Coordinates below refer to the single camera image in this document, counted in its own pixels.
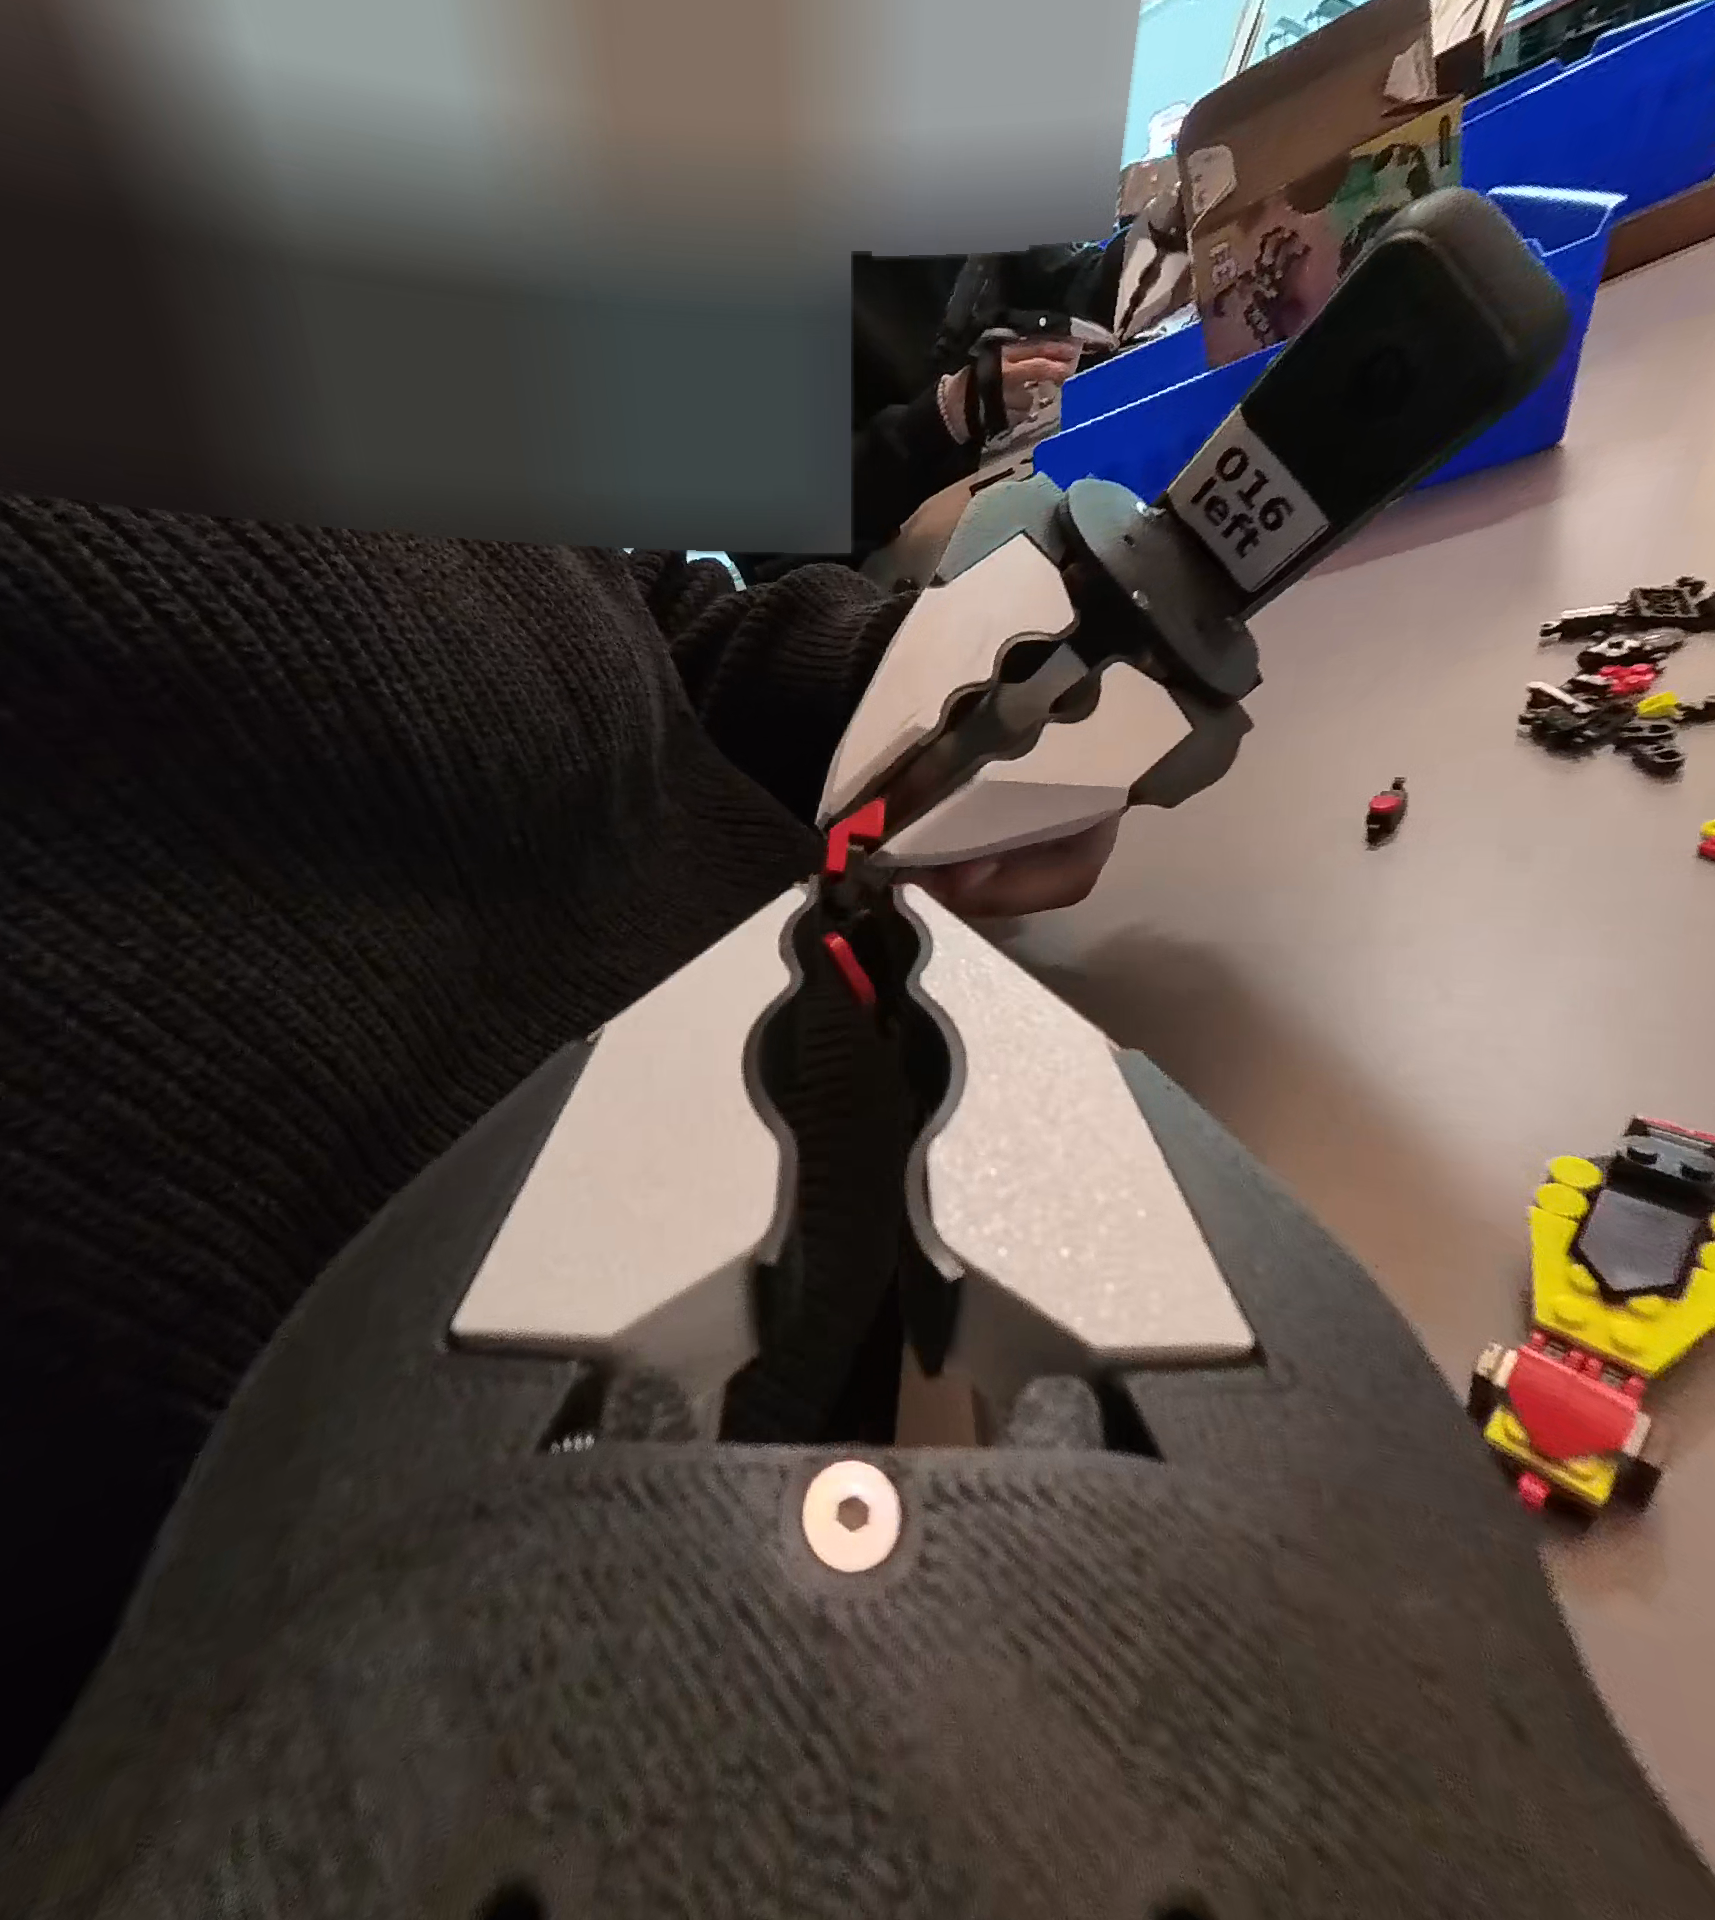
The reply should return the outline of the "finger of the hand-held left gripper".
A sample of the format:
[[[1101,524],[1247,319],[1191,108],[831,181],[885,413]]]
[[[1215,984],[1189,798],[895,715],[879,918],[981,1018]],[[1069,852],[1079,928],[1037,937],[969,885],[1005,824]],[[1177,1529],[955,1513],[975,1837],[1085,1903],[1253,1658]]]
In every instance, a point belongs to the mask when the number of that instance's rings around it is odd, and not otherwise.
[[[1189,733],[1189,715],[1163,686],[1111,664],[1083,717],[1049,720],[1023,756],[983,762],[909,824],[891,827],[875,857],[887,867],[933,869],[1077,836],[1121,813],[1133,784]]]
[[[919,592],[829,764],[819,829],[883,796],[889,833],[983,762],[1037,739],[1049,709],[1001,717],[999,670],[1021,641],[1053,652],[1073,624],[1059,564],[1031,541],[1005,541]]]

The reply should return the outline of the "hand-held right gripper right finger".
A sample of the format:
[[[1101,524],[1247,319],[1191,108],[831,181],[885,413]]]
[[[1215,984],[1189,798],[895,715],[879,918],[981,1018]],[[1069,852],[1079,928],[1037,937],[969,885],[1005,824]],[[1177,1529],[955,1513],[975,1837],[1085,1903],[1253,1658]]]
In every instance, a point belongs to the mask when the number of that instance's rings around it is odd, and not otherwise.
[[[1119,1048],[935,896],[899,890],[901,1441],[979,1441],[1037,1380],[1259,1346]]]

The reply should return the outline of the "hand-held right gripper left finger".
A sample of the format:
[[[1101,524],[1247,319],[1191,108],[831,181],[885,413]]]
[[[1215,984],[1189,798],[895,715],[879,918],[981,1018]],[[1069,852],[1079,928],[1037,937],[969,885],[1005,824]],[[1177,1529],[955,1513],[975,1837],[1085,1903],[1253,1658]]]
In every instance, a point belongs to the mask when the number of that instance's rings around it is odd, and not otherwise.
[[[785,887],[596,1032],[454,1311],[456,1351],[656,1380],[723,1434],[795,1218],[757,1048],[799,987],[809,903]]]

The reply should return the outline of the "red and black lego assembly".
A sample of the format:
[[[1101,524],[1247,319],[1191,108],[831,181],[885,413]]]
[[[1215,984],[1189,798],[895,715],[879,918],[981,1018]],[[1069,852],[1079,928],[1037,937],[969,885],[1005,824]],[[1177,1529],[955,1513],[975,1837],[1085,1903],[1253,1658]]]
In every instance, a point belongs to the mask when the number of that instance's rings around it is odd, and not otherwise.
[[[819,869],[819,887],[825,900],[865,879],[869,856],[887,837],[885,829],[887,800],[881,793],[831,822]]]

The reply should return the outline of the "pile of lego pieces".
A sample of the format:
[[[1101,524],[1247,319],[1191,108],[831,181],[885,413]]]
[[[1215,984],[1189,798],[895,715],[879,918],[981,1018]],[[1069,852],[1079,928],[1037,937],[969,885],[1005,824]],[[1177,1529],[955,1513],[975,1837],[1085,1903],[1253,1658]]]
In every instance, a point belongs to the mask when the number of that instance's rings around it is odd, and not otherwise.
[[[1617,756],[1641,780],[1677,786],[1689,746],[1715,733],[1715,688],[1685,690],[1673,667],[1691,641],[1715,639],[1715,583],[1681,574],[1545,619],[1539,644],[1569,654],[1555,677],[1525,686],[1517,736],[1547,756]],[[1715,866],[1715,817],[1693,832]]]

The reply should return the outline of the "person's left forearm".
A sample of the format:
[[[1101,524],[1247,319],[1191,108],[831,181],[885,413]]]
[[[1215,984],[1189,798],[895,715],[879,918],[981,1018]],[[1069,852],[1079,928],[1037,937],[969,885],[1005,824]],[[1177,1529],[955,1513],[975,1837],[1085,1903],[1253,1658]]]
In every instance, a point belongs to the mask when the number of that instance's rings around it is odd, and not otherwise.
[[[704,730],[815,827],[835,750],[917,594],[837,559],[747,586],[680,549],[632,548],[628,564]]]

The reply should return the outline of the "cardboard lego box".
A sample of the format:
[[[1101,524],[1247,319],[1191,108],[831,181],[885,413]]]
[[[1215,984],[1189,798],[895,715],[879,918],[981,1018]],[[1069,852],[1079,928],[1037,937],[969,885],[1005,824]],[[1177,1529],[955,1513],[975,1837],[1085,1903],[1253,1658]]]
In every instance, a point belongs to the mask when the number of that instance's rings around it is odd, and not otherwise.
[[[1399,211],[1459,186],[1463,111],[1423,2],[1327,12],[1191,108],[1175,155],[1205,363],[1297,338]]]

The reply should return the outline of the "yellow red lego car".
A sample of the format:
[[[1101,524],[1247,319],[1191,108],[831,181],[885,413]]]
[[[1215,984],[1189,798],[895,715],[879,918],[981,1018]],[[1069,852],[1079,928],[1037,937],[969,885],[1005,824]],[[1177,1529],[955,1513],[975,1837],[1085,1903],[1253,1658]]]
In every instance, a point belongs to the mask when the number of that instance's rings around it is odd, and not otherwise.
[[[1465,1413],[1529,1513],[1643,1511],[1651,1390],[1715,1335],[1715,1131],[1629,1115],[1545,1159],[1525,1225],[1523,1329],[1481,1350]]]

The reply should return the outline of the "person's left hand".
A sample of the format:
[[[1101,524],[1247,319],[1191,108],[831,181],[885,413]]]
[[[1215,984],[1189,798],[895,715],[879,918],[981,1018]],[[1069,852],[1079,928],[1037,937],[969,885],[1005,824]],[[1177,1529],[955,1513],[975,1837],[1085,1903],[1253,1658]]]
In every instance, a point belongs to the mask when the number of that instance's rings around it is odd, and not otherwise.
[[[1021,919],[1085,900],[1109,863],[1119,829],[1111,815],[1079,833],[917,874],[917,885],[975,921]]]

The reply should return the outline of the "blue plastic bin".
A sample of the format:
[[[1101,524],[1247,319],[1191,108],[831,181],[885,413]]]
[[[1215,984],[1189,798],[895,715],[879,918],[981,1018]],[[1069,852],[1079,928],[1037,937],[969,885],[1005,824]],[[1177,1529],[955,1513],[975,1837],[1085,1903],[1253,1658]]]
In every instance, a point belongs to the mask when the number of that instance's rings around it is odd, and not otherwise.
[[[1461,184],[1617,193],[1633,213],[1715,175],[1715,2],[1613,25],[1477,96]]]

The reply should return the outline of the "person's black sweater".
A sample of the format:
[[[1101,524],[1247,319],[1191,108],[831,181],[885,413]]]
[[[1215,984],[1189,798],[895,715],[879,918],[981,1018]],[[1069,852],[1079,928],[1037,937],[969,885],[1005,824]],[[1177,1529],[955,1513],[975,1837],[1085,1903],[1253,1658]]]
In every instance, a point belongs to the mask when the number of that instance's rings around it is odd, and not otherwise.
[[[622,548],[0,494],[0,1807],[306,1288],[817,843]]]

